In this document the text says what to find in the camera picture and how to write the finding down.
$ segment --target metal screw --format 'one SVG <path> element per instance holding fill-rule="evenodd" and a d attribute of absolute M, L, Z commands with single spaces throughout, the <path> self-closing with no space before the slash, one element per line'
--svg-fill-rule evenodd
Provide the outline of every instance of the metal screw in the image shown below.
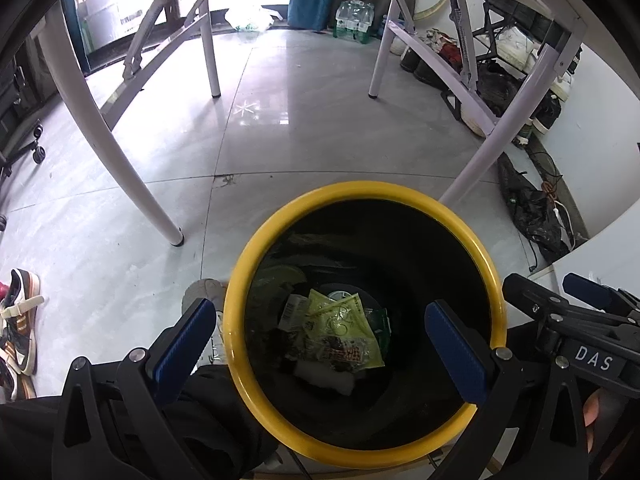
<path fill-rule="evenodd" d="M 145 358 L 146 352 L 144 348 L 134 348 L 131 352 L 129 352 L 129 359 L 133 362 L 137 363 L 138 361 L 142 361 Z"/>
<path fill-rule="evenodd" d="M 502 359 L 503 361 L 508 361 L 513 357 L 513 352 L 504 346 L 495 349 L 495 354 L 498 359 Z"/>
<path fill-rule="evenodd" d="M 559 355 L 558 357 L 556 357 L 556 364 L 562 368 L 562 370 L 564 370 L 565 368 L 569 367 L 569 361 L 566 357 L 564 357 L 563 355 Z"/>
<path fill-rule="evenodd" d="M 74 370 L 79 370 L 86 364 L 86 359 L 84 357 L 76 357 L 74 361 L 71 363 L 71 367 Z"/>

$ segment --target black pants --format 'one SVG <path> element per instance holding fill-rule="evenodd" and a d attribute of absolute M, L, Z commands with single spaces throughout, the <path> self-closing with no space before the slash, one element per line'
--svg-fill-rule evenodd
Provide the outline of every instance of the black pants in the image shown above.
<path fill-rule="evenodd" d="M 51 449 L 59 402 L 59 397 L 43 397 L 0 405 L 3 479 L 51 478 Z M 278 446 L 242 402 L 225 366 L 200 367 L 187 380 L 179 399 L 162 411 L 174 435 L 182 439 L 216 480 L 240 478 Z M 120 430 L 124 430 L 127 422 L 116 420 Z M 136 453 L 135 444 L 131 449 Z M 155 476 L 152 464 L 144 467 L 145 453 L 140 444 L 138 450 L 140 455 L 132 463 L 148 476 Z"/>

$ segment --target caster wheel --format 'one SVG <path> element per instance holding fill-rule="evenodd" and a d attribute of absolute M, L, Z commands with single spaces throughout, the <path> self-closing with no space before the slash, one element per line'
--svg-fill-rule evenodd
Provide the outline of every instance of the caster wheel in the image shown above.
<path fill-rule="evenodd" d="M 35 150 L 33 150 L 33 161 L 36 164 L 42 164 L 42 161 L 44 160 L 45 156 L 46 156 L 46 153 L 42 146 L 38 146 Z"/>

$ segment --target trash can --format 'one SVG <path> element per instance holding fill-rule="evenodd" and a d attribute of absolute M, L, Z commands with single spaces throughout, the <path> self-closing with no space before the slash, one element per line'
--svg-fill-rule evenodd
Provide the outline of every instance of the trash can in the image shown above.
<path fill-rule="evenodd" d="M 278 319 L 292 288 L 329 298 L 358 292 L 367 312 L 384 310 L 384 365 L 354 368 L 349 394 L 291 373 Z M 306 193 L 256 231 L 231 275 L 223 338 L 236 387 L 275 438 L 318 462 L 382 468 L 423 457 L 464 430 L 476 409 L 424 331 L 425 306 L 440 299 L 492 347 L 505 345 L 497 271 L 449 209 L 383 182 Z"/>

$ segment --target yellow trash can rim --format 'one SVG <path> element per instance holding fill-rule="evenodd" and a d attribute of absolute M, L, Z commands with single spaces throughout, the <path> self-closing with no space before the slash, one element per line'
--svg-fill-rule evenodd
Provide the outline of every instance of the yellow trash can rim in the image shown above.
<path fill-rule="evenodd" d="M 345 449 L 322 442 L 291 424 L 265 396 L 255 378 L 244 342 L 244 304 L 255 271 L 277 238 L 312 211 L 346 200 L 378 199 L 417 209 L 446 227 L 473 259 L 490 305 L 492 348 L 506 344 L 506 311 L 498 273 L 474 232 L 451 210 L 433 198 L 397 184 L 355 181 L 310 191 L 276 211 L 249 240 L 238 258 L 225 298 L 223 339 L 226 358 L 242 400 L 254 417 L 277 440 L 294 451 L 325 464 L 347 468 L 383 468 L 411 462 L 438 449 L 466 428 L 476 407 L 465 403 L 430 434 L 404 446 L 382 450 Z"/>

